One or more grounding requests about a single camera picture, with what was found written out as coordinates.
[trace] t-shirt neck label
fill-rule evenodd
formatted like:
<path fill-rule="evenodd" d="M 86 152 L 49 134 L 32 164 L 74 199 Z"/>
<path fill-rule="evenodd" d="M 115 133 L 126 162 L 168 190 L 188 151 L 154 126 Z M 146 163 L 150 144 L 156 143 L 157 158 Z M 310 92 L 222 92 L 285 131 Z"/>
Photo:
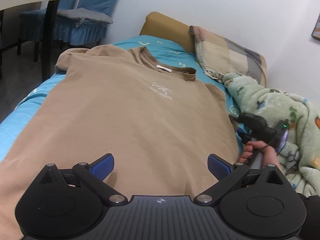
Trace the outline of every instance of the t-shirt neck label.
<path fill-rule="evenodd" d="M 162 70 L 168 71 L 168 72 L 172 72 L 172 69 L 167 68 L 167 67 L 162 67 L 160 65 L 157 65 L 156 68 L 161 68 Z"/>

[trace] green fleece blanket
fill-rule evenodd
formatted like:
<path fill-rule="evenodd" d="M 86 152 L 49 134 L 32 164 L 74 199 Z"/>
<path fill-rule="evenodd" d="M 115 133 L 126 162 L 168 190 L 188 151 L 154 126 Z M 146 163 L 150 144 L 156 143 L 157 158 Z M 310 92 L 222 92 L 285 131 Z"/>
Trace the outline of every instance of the green fleece blanket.
<path fill-rule="evenodd" d="M 298 193 L 320 195 L 320 119 L 307 99 L 278 89 L 264 88 L 251 77 L 229 73 L 225 87 L 241 111 L 262 116 L 269 127 L 290 122 L 289 138 L 278 155 L 283 173 Z"/>

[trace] beige t-shirt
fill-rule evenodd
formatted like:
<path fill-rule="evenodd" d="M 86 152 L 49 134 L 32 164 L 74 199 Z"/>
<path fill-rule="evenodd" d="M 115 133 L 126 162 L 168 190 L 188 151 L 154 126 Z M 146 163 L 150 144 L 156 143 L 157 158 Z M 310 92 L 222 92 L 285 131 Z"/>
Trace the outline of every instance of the beige t-shirt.
<path fill-rule="evenodd" d="M 48 94 L 0 163 L 0 239 L 19 239 L 14 208 L 46 163 L 60 169 L 112 153 L 105 182 L 126 195 L 191 195 L 217 180 L 215 153 L 238 157 L 225 95 L 193 68 L 158 62 L 145 47 L 69 49 Z"/>

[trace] blue bed sheet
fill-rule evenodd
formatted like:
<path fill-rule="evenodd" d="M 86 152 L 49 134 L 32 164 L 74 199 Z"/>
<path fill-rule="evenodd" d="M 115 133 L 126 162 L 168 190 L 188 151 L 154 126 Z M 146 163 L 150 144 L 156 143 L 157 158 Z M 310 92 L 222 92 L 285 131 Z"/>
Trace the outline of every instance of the blue bed sheet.
<path fill-rule="evenodd" d="M 197 70 L 196 76 L 198 79 L 202 82 L 214 84 L 225 92 L 227 110 L 234 115 L 239 114 L 239 107 L 224 85 L 205 75 L 202 68 L 197 63 L 195 55 L 185 52 L 185 50 L 177 43 L 153 36 L 141 35 L 115 43 L 114 45 L 123 49 L 146 46 L 151 54 L 161 63 L 176 67 L 195 68 Z M 50 79 L 43 82 L 24 98 L 17 105 L 16 109 L 0 123 L 0 161 L 3 160 L 14 140 L 39 109 L 50 90 L 63 80 L 64 77 L 65 73 L 54 74 Z"/>

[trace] hand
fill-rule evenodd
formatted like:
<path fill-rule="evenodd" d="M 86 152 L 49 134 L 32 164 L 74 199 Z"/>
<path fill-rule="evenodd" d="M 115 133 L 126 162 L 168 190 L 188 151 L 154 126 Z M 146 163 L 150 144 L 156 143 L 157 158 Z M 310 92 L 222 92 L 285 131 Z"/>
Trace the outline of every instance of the hand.
<path fill-rule="evenodd" d="M 263 153 L 262 168 L 264 168 L 267 164 L 275 164 L 281 170 L 276 150 L 273 147 L 268 146 L 263 141 L 247 142 L 247 144 L 243 148 L 243 152 L 240 155 L 238 162 L 247 163 L 248 159 L 250 159 L 252 156 L 252 151 L 259 149 L 261 149 L 261 152 Z"/>

